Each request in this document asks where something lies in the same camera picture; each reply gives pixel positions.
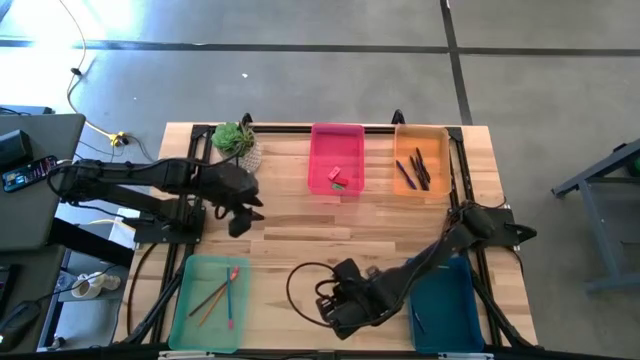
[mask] blue bin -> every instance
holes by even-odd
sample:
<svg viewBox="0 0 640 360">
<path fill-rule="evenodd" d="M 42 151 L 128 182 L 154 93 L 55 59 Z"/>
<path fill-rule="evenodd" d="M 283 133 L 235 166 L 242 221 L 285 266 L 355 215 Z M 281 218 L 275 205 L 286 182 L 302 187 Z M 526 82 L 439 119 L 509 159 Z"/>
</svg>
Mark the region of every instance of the blue bin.
<svg viewBox="0 0 640 360">
<path fill-rule="evenodd" d="M 409 294 L 411 341 L 421 354 L 479 352 L 484 348 L 484 339 L 469 260 L 451 258 L 446 267 L 423 276 Z"/>
</svg>

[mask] succulent plant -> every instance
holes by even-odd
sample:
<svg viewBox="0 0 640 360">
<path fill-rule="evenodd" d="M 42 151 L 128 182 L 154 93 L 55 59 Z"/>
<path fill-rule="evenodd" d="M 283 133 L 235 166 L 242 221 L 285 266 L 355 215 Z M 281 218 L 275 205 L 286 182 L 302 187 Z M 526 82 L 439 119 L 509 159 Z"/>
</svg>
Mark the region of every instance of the succulent plant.
<svg viewBox="0 0 640 360">
<path fill-rule="evenodd" d="M 211 138 L 213 145 L 224 154 L 231 155 L 238 148 L 238 156 L 246 155 L 255 143 L 253 131 L 236 123 L 226 123 L 216 126 L 216 132 Z"/>
</svg>

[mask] plant pot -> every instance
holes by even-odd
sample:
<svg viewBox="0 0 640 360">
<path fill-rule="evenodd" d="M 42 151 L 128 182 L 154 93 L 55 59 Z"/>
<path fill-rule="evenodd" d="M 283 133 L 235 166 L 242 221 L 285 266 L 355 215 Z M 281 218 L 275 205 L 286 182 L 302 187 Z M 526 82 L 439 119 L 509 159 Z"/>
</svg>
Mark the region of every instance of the plant pot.
<svg viewBox="0 0 640 360">
<path fill-rule="evenodd" d="M 218 149 L 218 152 L 223 158 L 227 158 L 232 155 L 227 154 L 220 149 Z M 250 173 L 256 172 L 258 167 L 260 167 L 260 163 L 262 163 L 262 144 L 259 142 L 256 142 L 248 153 L 238 158 L 238 165 Z"/>
</svg>

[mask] pink bin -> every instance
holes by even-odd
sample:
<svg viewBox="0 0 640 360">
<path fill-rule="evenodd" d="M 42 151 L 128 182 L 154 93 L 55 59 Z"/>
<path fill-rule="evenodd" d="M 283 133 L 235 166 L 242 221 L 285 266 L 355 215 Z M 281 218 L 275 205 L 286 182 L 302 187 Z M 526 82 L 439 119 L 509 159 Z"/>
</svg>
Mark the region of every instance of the pink bin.
<svg viewBox="0 0 640 360">
<path fill-rule="evenodd" d="M 331 188 L 329 173 L 349 183 L 344 190 Z M 314 124 L 309 152 L 309 190 L 320 195 L 357 196 L 364 189 L 364 128 L 360 125 Z"/>
</svg>

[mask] orange bin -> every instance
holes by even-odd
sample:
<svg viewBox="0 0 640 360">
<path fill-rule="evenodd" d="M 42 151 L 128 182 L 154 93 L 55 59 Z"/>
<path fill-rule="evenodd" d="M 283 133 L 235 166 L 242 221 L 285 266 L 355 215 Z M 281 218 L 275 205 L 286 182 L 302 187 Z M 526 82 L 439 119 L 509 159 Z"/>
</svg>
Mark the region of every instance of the orange bin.
<svg viewBox="0 0 640 360">
<path fill-rule="evenodd" d="M 451 166 L 449 162 L 449 133 L 447 129 L 433 126 L 398 125 L 393 139 L 394 172 L 393 193 L 397 195 L 442 198 L 451 192 Z M 409 156 L 417 158 L 416 148 L 424 159 L 424 165 L 431 176 L 429 190 L 421 190 Z M 398 160 L 416 184 L 413 190 L 398 169 Z"/>
</svg>

